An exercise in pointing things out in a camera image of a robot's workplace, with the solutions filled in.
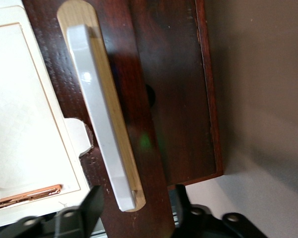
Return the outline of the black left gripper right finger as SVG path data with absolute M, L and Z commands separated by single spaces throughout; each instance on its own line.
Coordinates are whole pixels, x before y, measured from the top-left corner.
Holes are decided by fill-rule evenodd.
M 213 216 L 207 206 L 192 204 L 186 187 L 175 186 L 178 227 L 173 238 L 264 238 L 249 219 L 240 213 L 226 213 L 221 219 Z

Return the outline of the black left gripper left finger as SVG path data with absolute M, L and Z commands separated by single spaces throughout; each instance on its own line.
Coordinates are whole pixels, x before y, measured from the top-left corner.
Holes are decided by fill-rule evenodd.
M 0 238 L 88 238 L 103 209 L 103 190 L 94 186 L 79 206 L 67 207 L 49 220 L 24 217 L 0 229 Z

